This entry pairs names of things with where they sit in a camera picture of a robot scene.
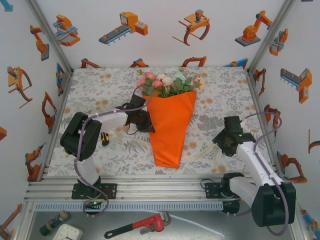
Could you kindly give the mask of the orange wrapping paper sheet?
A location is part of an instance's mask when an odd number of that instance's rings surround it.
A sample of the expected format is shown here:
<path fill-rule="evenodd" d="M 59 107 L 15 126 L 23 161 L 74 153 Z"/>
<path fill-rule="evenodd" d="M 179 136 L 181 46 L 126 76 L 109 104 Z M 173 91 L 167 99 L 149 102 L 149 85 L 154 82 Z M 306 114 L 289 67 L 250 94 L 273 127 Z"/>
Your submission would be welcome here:
<path fill-rule="evenodd" d="M 155 132 L 150 133 L 150 144 L 157 167 L 178 169 L 182 158 L 186 131 L 192 118 L 197 92 L 159 97 L 150 100 L 147 111 Z"/>

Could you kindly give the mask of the cream printed ribbon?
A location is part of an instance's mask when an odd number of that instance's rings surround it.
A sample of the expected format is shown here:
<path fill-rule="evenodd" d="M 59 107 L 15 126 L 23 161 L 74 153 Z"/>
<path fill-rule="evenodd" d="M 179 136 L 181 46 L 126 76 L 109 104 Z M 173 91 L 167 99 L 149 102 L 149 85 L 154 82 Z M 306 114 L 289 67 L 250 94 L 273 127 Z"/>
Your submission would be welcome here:
<path fill-rule="evenodd" d="M 248 173 L 246 164 L 236 155 L 224 156 L 213 138 L 224 127 L 223 118 L 193 115 L 182 147 L 178 168 L 157 166 L 148 133 L 126 133 L 127 128 L 110 132 L 110 144 L 99 160 L 108 175 L 194 175 Z"/>

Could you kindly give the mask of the artificial flower bouquet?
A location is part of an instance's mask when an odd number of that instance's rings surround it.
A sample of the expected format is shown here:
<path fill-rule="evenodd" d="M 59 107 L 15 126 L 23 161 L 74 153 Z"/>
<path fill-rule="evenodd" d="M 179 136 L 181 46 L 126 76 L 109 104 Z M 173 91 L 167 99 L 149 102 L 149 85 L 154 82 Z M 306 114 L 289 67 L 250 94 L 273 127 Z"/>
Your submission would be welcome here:
<path fill-rule="evenodd" d="M 152 72 L 143 73 L 136 86 L 141 91 L 143 96 L 153 96 L 160 98 L 168 98 L 188 92 L 199 92 L 205 88 L 205 82 L 200 74 L 187 76 L 183 67 L 170 76 L 167 73 L 155 75 Z"/>

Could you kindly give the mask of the floral patterned tablecloth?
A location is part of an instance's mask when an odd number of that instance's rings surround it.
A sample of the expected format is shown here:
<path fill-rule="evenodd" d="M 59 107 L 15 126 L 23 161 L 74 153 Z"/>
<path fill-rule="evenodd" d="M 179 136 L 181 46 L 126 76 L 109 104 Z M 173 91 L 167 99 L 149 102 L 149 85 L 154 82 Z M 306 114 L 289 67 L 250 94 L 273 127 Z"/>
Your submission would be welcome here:
<path fill-rule="evenodd" d="M 251 132 L 256 139 L 262 135 L 246 73 L 241 67 L 186 67 L 185 71 L 188 77 L 200 74 L 205 84 L 204 89 L 197 93 L 193 115 L 219 117 L 223 119 L 223 123 L 224 117 L 239 116 L 245 119 L 245 131 Z M 77 112 L 87 115 L 104 113 L 128 102 L 136 92 L 139 79 L 135 68 L 77 69 L 73 75 L 58 135 L 63 135 Z M 134 125 L 126 128 L 125 132 L 131 136 L 141 133 Z M 97 144 L 93 154 L 94 165 L 100 175 L 116 176 L 107 174 L 99 159 L 100 155 L 106 152 L 107 146 Z"/>

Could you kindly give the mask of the small black electronics box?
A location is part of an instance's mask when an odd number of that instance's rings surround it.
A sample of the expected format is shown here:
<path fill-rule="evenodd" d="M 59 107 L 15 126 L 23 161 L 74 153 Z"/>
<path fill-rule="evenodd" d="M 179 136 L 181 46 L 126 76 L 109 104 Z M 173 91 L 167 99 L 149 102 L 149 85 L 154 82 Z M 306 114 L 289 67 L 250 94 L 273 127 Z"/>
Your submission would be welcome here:
<path fill-rule="evenodd" d="M 84 209 L 85 211 L 94 210 L 94 211 L 100 211 L 102 208 L 102 202 L 101 201 L 86 201 L 84 203 Z"/>
<path fill-rule="evenodd" d="M 221 211 L 227 215 L 236 215 L 240 210 L 240 202 L 238 200 L 223 201 L 223 210 Z"/>

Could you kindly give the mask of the white plastic strip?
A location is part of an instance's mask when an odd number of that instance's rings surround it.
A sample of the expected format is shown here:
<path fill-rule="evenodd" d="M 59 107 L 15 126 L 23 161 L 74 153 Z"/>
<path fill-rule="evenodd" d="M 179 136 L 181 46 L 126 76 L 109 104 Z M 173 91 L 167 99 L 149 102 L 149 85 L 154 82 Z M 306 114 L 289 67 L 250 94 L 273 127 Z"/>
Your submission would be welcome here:
<path fill-rule="evenodd" d="M 195 221 L 192 221 L 192 220 L 189 220 L 189 219 L 186 219 L 186 218 L 183 218 L 183 217 L 179 217 L 179 216 L 176 216 L 176 215 L 170 215 L 170 216 L 171 216 L 172 218 L 174 218 L 174 219 L 183 221 L 183 222 L 185 222 L 185 223 L 195 225 L 195 226 L 197 226 L 197 227 L 199 227 L 199 228 L 202 228 L 202 229 L 204 229 L 204 230 L 206 230 L 206 231 L 209 231 L 209 232 L 211 232 L 211 233 L 213 233 L 213 234 L 216 234 L 216 235 L 218 235 L 218 236 L 225 237 L 225 235 L 224 235 L 223 233 L 218 232 L 218 231 L 216 231 L 216 230 L 214 230 L 214 229 L 212 229 L 212 228 L 206 227 L 206 226 L 204 226 L 204 225 L 202 225 L 202 224 L 200 224 L 200 223 L 197 223 L 197 222 L 195 222 Z"/>

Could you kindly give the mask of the red pipe wrench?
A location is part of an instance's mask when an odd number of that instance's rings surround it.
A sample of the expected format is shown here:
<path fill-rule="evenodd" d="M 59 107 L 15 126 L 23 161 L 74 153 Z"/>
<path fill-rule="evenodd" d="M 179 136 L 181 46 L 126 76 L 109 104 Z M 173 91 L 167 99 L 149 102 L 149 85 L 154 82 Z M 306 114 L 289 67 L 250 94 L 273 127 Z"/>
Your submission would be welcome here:
<path fill-rule="evenodd" d="M 105 232 L 104 238 L 110 239 L 115 236 L 140 229 L 140 234 L 144 235 L 151 232 L 162 232 L 165 226 L 171 223 L 171 216 L 166 212 L 157 213 L 143 220 L 121 226 L 119 228 Z"/>

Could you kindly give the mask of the white alarm clock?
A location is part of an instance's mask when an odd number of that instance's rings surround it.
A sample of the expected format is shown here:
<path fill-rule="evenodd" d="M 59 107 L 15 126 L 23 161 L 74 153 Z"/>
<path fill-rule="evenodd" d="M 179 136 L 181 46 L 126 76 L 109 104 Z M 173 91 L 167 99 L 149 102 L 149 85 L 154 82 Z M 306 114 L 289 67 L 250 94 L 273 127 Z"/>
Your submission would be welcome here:
<path fill-rule="evenodd" d="M 73 225 L 62 224 L 53 237 L 53 240 L 80 240 L 83 231 Z"/>

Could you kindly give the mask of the dark bottle with cork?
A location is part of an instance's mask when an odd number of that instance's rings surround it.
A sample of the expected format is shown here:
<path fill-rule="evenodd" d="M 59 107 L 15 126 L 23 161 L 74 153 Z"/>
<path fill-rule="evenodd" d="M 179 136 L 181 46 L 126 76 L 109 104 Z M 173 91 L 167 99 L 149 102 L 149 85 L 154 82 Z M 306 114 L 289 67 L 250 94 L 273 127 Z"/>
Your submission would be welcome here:
<path fill-rule="evenodd" d="M 47 236 L 51 233 L 57 226 L 69 218 L 68 213 L 65 210 L 61 210 L 56 216 L 49 220 L 45 225 L 43 225 L 39 232 L 42 236 Z"/>

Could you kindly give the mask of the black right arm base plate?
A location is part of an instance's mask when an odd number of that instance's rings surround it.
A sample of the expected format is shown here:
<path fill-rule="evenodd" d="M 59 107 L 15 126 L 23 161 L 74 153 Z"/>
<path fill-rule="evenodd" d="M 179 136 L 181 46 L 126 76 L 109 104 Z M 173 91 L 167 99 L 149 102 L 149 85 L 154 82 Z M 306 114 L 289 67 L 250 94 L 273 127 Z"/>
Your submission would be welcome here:
<path fill-rule="evenodd" d="M 235 193 L 224 193 L 220 182 L 206 182 L 204 190 L 207 199 L 240 199 Z"/>

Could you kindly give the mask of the aluminium frame cross rail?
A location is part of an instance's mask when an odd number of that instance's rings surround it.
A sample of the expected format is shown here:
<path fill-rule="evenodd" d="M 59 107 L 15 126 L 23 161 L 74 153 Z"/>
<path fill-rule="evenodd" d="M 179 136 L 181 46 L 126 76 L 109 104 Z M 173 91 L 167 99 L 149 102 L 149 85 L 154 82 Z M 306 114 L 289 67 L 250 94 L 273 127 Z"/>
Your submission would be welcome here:
<path fill-rule="evenodd" d="M 155 201 L 205 201 L 205 190 L 200 181 L 213 178 L 219 181 L 221 174 L 199 175 L 117 175 L 102 176 L 103 184 L 117 184 L 116 202 Z M 44 176 L 31 182 L 26 190 L 25 202 L 71 201 L 75 176 Z"/>

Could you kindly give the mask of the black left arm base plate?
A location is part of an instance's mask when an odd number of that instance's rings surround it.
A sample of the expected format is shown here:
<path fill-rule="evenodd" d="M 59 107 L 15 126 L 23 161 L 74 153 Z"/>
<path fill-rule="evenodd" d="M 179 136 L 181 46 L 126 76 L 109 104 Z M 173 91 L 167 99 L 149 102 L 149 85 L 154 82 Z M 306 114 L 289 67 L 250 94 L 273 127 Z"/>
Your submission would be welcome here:
<path fill-rule="evenodd" d="M 101 191 L 103 191 L 107 197 L 111 200 L 116 198 L 117 184 L 116 183 L 101 183 L 99 185 Z M 82 183 L 76 183 L 73 185 L 71 198 L 73 200 L 89 200 L 89 199 L 104 199 L 105 197 L 98 191 L 88 187 Z"/>

